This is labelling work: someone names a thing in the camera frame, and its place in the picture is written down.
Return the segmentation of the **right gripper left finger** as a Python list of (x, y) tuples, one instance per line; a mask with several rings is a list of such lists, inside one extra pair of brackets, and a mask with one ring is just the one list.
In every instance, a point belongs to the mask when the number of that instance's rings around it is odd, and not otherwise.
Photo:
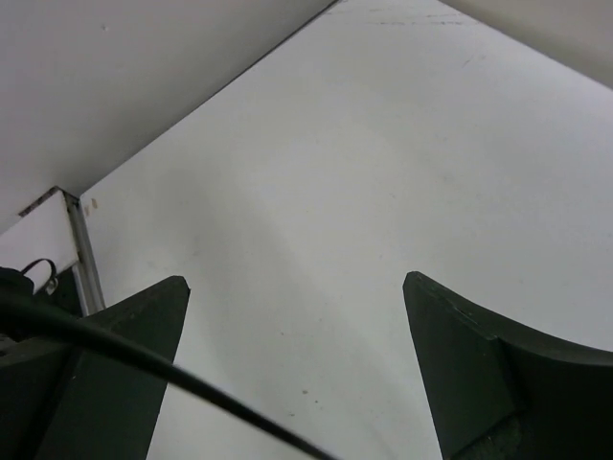
[[(85, 317), (173, 360), (190, 289), (180, 276)], [(105, 356), (1, 325), (4, 459), (144, 459), (167, 385)]]

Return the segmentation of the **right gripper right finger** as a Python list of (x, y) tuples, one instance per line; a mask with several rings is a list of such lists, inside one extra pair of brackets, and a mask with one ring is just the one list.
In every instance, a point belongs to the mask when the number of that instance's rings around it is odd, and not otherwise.
[(611, 458), (611, 353), (487, 310), (417, 271), (403, 295), (443, 458)]

